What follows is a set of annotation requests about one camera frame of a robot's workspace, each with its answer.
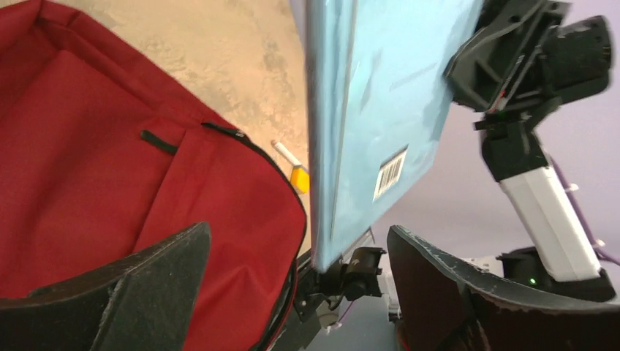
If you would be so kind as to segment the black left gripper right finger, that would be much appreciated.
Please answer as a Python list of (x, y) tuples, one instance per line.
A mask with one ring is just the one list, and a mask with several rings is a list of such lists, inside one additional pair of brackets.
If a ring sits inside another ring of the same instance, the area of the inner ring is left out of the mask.
[(619, 305), (504, 279), (390, 227), (388, 255), (412, 350), (617, 350)]

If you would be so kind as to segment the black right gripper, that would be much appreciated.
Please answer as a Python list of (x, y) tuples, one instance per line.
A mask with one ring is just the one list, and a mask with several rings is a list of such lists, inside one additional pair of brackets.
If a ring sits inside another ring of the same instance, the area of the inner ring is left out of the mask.
[(606, 17), (568, 25), (564, 1), (484, 1), (474, 35), (445, 78), (455, 103), (479, 113), (531, 110), (602, 93), (613, 66)]

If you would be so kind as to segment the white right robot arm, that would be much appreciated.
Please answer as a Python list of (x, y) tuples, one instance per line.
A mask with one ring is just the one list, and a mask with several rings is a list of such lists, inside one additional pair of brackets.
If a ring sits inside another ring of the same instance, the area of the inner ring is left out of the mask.
[(586, 220), (536, 128), (560, 106), (603, 92), (613, 47), (603, 16), (563, 25), (563, 1), (485, 1), (445, 77), (455, 103), (482, 114), (482, 158), (533, 246), (502, 254), (505, 278), (606, 302), (616, 291)]

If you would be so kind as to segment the red backpack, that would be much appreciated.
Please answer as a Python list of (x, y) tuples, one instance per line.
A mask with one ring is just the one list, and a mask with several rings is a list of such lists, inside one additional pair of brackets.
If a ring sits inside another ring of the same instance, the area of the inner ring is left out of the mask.
[(1, 9), (1, 295), (206, 222), (186, 350), (267, 350), (292, 308), (303, 205), (275, 162), (139, 51), (51, 1)]

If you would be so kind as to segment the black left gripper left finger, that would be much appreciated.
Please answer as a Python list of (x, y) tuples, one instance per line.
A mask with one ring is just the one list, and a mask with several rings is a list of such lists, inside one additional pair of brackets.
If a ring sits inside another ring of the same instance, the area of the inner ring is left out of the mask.
[(194, 224), (71, 279), (1, 300), (3, 350), (181, 350), (211, 231)]

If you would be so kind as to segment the light blue notebook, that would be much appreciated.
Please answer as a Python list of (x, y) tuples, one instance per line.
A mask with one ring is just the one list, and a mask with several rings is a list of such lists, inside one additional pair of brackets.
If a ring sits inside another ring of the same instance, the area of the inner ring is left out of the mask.
[(480, 1), (308, 1), (311, 232), (324, 272), (430, 168)]

